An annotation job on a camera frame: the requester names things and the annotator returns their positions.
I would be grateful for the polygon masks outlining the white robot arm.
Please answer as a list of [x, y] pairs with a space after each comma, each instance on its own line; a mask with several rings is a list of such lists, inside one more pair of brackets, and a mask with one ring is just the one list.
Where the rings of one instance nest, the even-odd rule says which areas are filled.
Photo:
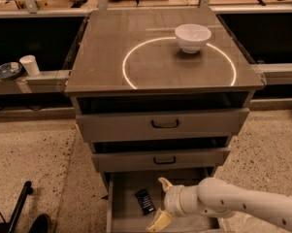
[[216, 178], [197, 185], [173, 185], [159, 178], [165, 192], [164, 210], [158, 209], [148, 232], [160, 232], [176, 217], [229, 217], [242, 212], [292, 233], [292, 196], [248, 190]]

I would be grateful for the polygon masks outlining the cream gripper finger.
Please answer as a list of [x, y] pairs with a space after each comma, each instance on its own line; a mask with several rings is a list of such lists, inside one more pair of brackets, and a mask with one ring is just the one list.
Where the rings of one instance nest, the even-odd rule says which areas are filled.
[[158, 181], [162, 184], [162, 189], [167, 192], [173, 185], [165, 178], [161, 177]]
[[165, 229], [172, 221], [174, 217], [165, 210], [158, 209], [153, 221], [146, 228], [147, 232], [160, 232]]

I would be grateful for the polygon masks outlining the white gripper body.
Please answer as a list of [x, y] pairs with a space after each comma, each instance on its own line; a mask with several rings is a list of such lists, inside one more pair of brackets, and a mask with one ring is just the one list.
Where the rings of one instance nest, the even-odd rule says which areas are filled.
[[199, 212], [197, 185], [170, 186], [165, 193], [164, 206], [174, 217], [197, 215]]

